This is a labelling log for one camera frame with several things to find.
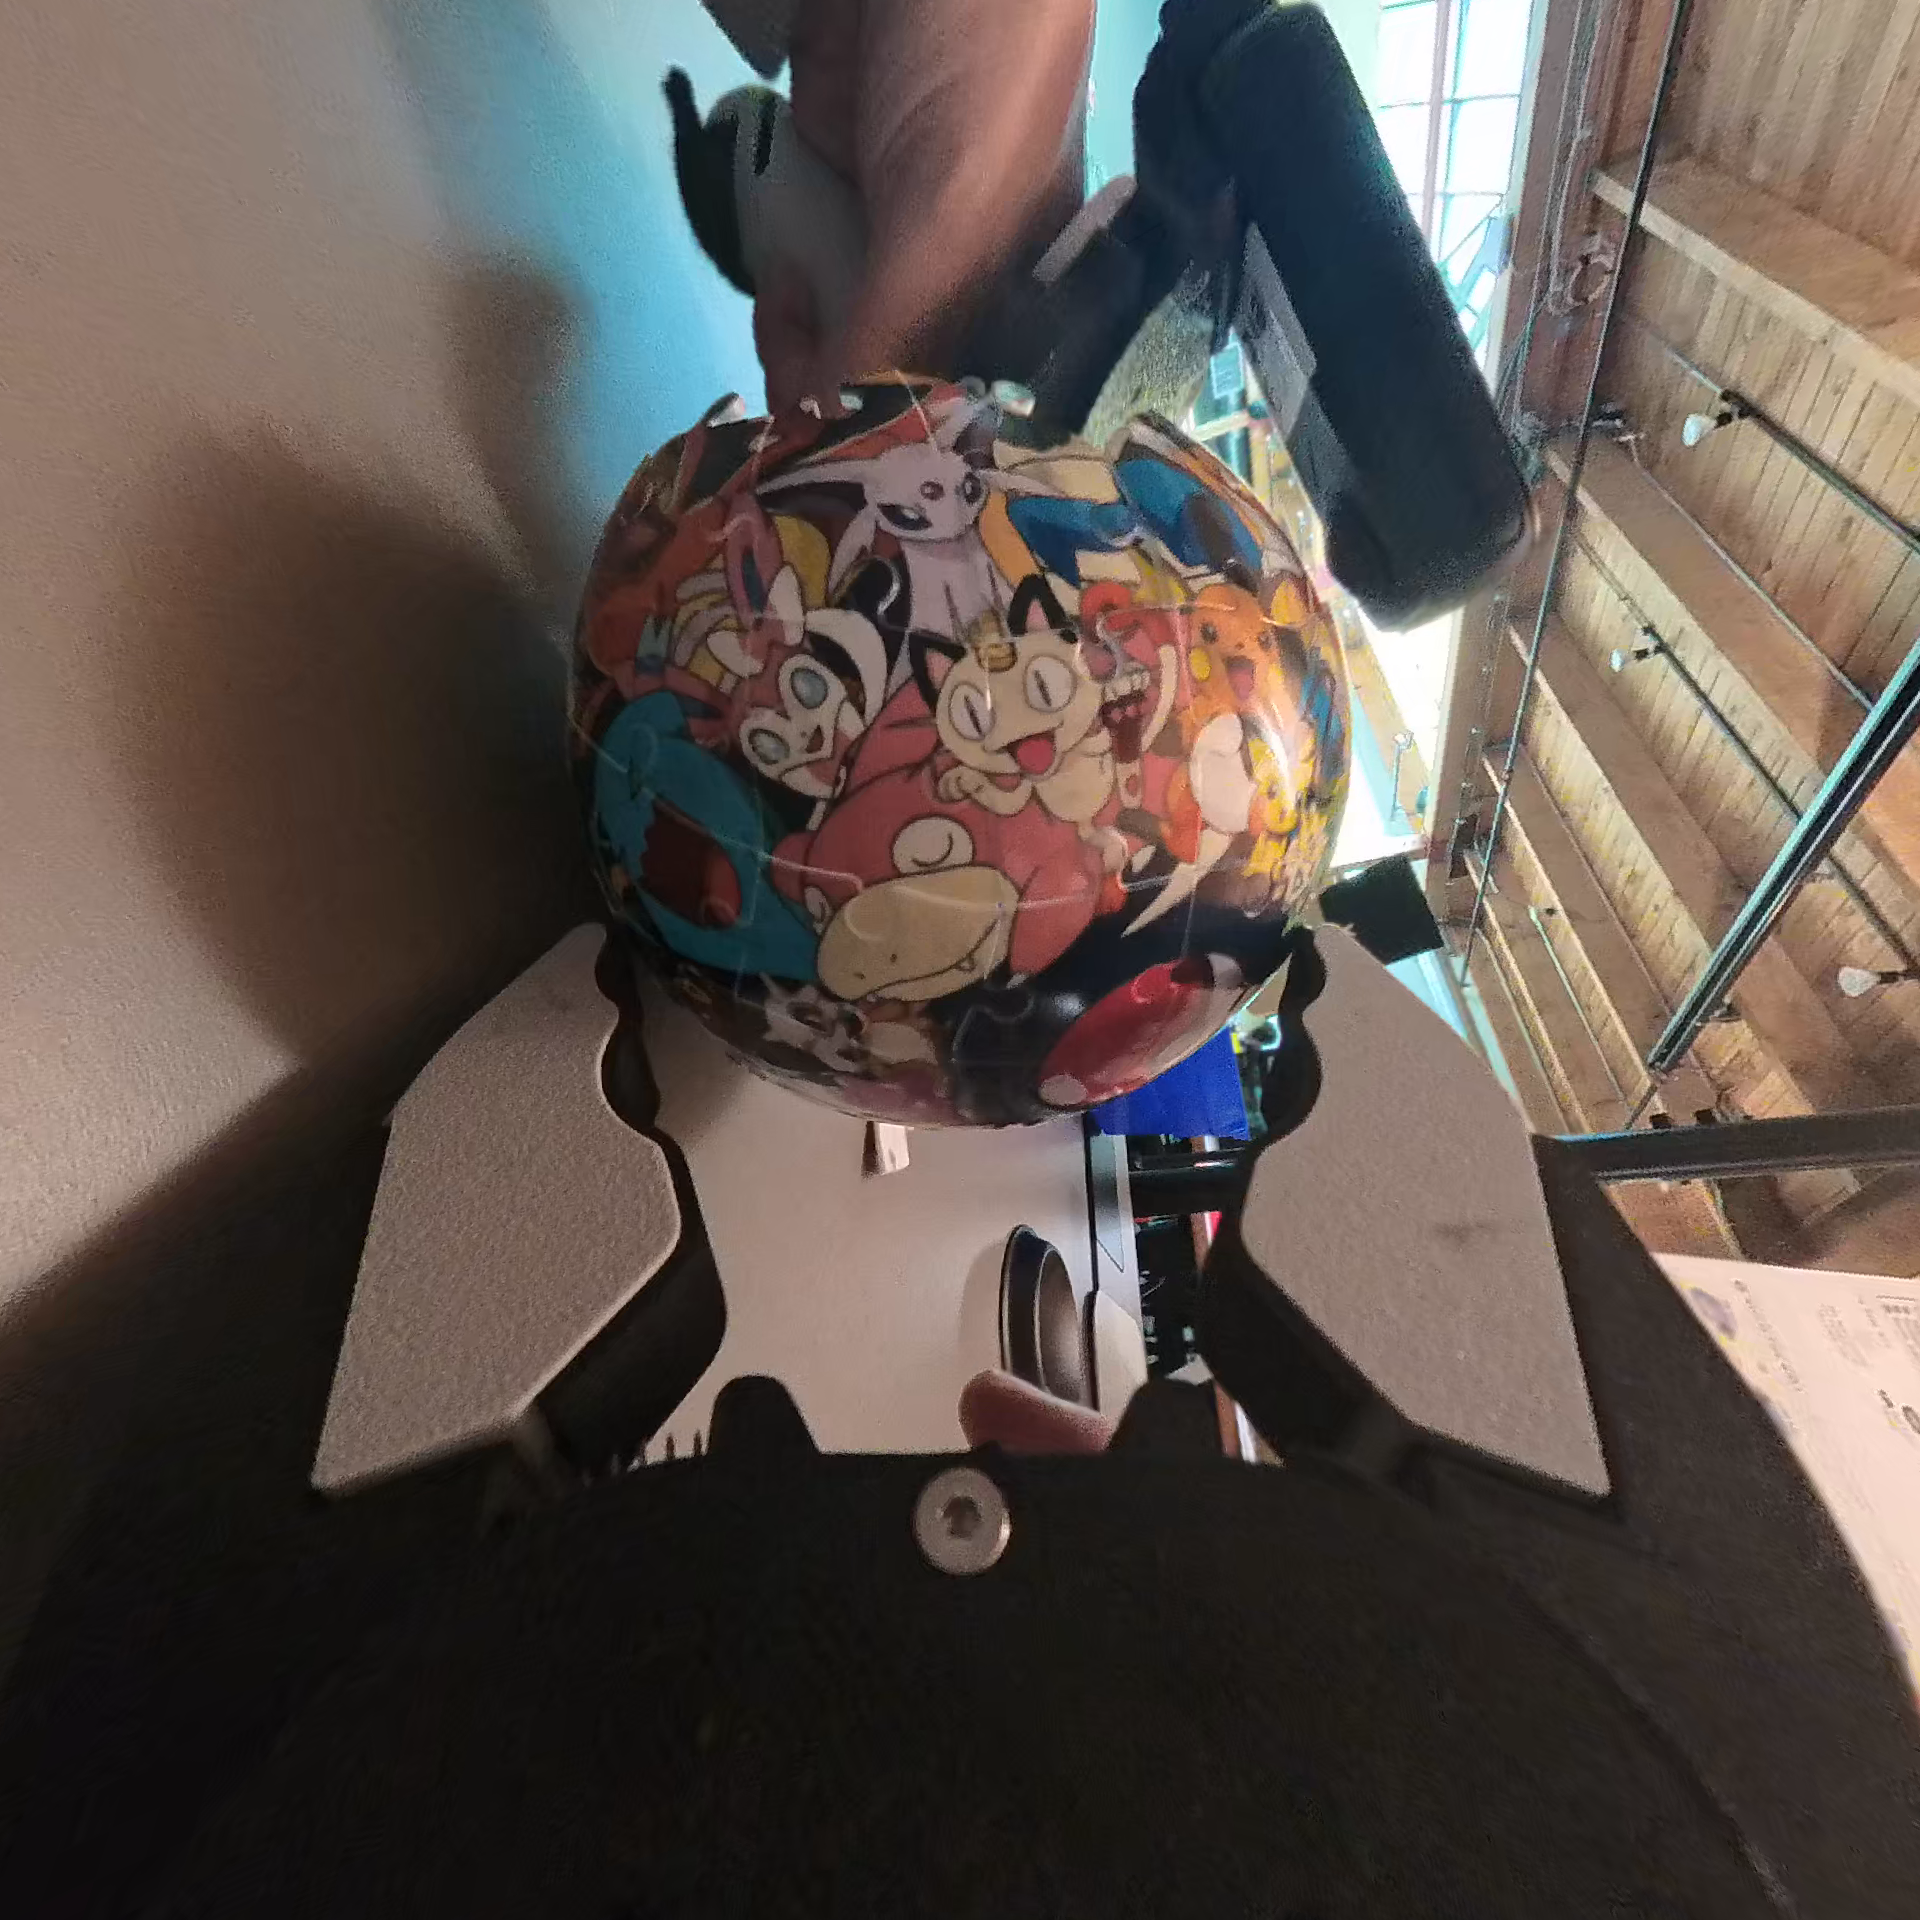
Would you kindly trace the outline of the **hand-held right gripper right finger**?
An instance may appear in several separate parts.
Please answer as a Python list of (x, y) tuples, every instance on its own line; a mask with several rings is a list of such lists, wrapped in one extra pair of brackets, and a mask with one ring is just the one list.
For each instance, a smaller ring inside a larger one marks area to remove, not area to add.
[(1201, 1356), (1279, 1459), (1476, 1459), (1610, 1493), (1535, 1141), (1476, 1048), (1347, 932), (1312, 938), (1304, 1120), (1204, 1268)]

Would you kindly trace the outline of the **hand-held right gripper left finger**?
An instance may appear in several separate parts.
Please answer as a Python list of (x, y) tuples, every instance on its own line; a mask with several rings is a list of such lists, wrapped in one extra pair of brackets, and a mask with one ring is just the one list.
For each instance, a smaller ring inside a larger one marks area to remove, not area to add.
[(310, 1484), (350, 1495), (510, 1450), (535, 1474), (670, 1441), (729, 1310), (659, 1136), (633, 977), (568, 932), (394, 1103)]

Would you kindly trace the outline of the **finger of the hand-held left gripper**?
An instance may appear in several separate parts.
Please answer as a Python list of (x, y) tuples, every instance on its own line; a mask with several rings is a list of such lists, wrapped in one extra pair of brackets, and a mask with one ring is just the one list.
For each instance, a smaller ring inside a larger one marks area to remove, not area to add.
[(1073, 215), (1072, 223), (1051, 238), (1051, 246), (1031, 266), (1034, 288), (1059, 288), (1066, 275), (1103, 238), (1115, 231), (1116, 219), (1130, 209), (1135, 196), (1133, 176), (1108, 179)]

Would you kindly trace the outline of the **printed puzzle ball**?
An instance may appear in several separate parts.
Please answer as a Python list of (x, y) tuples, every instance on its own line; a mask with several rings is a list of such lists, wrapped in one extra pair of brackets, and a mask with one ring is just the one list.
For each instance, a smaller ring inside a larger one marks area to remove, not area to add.
[(617, 498), (573, 769), (639, 981), (870, 1120), (1085, 1115), (1288, 971), (1348, 799), (1339, 624), (1171, 421), (980, 382), (716, 407)]

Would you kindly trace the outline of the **black ball stand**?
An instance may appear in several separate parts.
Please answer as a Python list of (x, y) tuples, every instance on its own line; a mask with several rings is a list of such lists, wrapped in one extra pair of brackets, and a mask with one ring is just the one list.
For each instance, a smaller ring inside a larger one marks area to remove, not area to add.
[(1096, 1407), (1091, 1334), (1068, 1260), (1028, 1226), (1004, 1244), (1001, 1368), (1056, 1400)]

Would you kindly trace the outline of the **person's left hand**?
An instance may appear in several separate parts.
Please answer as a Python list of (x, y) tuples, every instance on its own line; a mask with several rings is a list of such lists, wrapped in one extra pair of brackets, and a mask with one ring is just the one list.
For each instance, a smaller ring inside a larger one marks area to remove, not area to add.
[(848, 179), (864, 275), (841, 324), (764, 277), (766, 413), (874, 371), (960, 377), (974, 324), (1085, 204), (1096, 4), (798, 4), (792, 107)]

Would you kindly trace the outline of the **person's right hand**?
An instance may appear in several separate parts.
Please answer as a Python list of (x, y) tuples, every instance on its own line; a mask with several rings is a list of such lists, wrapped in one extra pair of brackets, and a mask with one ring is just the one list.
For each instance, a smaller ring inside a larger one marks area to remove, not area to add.
[(1017, 1456), (1096, 1456), (1116, 1436), (1116, 1422), (1001, 1368), (968, 1381), (957, 1422), (969, 1450)]

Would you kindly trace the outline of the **bright window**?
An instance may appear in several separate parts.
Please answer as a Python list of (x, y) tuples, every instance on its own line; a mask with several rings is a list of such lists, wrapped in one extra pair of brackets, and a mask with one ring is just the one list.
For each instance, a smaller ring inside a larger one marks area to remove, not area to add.
[[(1495, 387), (1535, 4), (1325, 4), (1447, 306)], [(1460, 778), (1442, 771), (1463, 611), (1366, 624), (1369, 782), (1390, 845), (1447, 856)]]

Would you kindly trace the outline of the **blue box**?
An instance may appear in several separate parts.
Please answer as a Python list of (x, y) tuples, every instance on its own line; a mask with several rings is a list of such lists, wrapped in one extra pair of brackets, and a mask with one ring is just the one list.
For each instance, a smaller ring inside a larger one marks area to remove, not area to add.
[(1101, 1136), (1250, 1141), (1246, 1103), (1231, 1031), (1166, 1067), (1143, 1088), (1091, 1112)]

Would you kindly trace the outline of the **black metal bar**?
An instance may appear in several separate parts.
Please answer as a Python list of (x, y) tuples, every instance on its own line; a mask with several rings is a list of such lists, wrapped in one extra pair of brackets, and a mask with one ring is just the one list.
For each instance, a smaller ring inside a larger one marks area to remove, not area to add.
[(1549, 1141), (1598, 1182), (1730, 1182), (1916, 1167), (1916, 1106)]

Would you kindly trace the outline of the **black flat panel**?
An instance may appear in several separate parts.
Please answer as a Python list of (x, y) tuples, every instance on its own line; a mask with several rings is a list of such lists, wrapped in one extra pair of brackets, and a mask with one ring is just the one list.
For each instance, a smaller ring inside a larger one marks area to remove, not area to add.
[(1408, 851), (1343, 873), (1322, 888), (1317, 905), (1322, 924), (1347, 932), (1381, 968), (1397, 968), (1447, 946), (1416, 861)]

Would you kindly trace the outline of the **white printed paper sheet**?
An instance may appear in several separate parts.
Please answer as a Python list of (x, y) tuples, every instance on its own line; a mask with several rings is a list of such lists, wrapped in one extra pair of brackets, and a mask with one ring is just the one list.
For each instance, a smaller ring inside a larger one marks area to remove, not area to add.
[(1916, 1280), (1660, 1254), (1830, 1504), (1916, 1679)]

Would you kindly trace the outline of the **black metal rail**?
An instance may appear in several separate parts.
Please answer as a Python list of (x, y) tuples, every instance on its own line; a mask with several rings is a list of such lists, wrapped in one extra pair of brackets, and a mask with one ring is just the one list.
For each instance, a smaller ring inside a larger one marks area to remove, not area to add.
[(1765, 880), (1754, 885), (1725, 938), (1711, 949), (1692, 994), (1668, 1017), (1667, 1028), (1645, 1055), (1649, 1076), (1667, 1076), (1692, 1048), (1708, 1020), (1730, 1001), (1735, 982), (1754, 964), (1773, 928), (1810, 883), (1812, 870), (1830, 860), (1840, 836), (1854, 825), (1860, 807), (1916, 738), (1916, 646), (1896, 666), (1889, 688), (1872, 702), (1857, 733), (1830, 769), (1810, 809), (1778, 849)]

